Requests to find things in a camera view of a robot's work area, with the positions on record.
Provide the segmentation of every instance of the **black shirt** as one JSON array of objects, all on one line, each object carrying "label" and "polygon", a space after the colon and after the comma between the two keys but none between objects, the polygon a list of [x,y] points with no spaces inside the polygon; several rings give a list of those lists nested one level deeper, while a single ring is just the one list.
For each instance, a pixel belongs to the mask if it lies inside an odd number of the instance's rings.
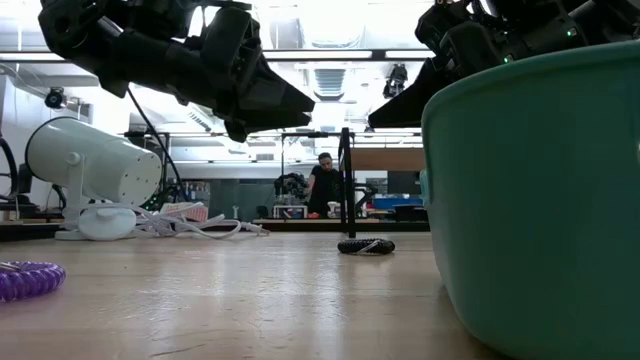
[{"label": "black shirt", "polygon": [[322,166],[316,165],[311,171],[315,176],[311,199],[309,200],[309,212],[326,214],[329,210],[329,201],[338,201],[340,194],[340,173],[336,169],[324,171]]}]

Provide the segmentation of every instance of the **workbench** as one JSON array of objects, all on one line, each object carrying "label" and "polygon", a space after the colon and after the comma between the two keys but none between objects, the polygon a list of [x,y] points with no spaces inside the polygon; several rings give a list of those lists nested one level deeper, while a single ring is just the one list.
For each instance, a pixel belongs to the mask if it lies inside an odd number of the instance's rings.
[{"label": "workbench", "polygon": [[428,233],[373,235],[395,253],[342,255],[338,234],[0,243],[68,274],[0,303],[2,358],[502,359],[458,321]]}]

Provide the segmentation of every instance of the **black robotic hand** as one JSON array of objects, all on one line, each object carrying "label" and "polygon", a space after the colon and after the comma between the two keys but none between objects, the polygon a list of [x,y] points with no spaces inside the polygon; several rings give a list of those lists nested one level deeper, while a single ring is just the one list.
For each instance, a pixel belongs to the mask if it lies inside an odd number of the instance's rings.
[{"label": "black robotic hand", "polygon": [[419,127],[446,86],[480,71],[571,48],[635,40],[640,0],[436,0],[415,35],[434,52],[404,92],[369,116],[372,128]]},{"label": "black robotic hand", "polygon": [[[315,103],[268,66],[250,5],[219,0],[41,0],[54,53],[123,98],[130,82],[211,108],[229,136],[307,125]],[[187,37],[198,6],[221,9]],[[174,39],[185,39],[179,42]]]}]

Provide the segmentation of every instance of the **white lamp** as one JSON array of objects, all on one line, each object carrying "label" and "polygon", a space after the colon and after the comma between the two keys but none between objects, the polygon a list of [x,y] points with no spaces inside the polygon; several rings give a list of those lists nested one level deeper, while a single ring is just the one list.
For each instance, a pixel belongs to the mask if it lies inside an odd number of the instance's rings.
[{"label": "white lamp", "polygon": [[82,195],[126,205],[142,205],[154,193],[162,165],[159,157],[129,140],[107,134],[71,117],[41,125],[25,150],[35,177],[67,188],[65,228],[56,239],[115,240],[136,225],[130,209],[88,209],[80,215]]}]

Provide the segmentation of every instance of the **person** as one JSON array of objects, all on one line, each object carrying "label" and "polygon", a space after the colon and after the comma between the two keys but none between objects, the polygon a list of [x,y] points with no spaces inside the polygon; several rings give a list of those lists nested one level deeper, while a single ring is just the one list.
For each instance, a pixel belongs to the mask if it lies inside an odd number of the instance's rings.
[{"label": "person", "polygon": [[328,217],[329,201],[340,201],[340,173],[333,168],[333,159],[329,153],[318,156],[319,165],[314,166],[309,175],[307,191],[310,192],[309,214],[317,213]]}]

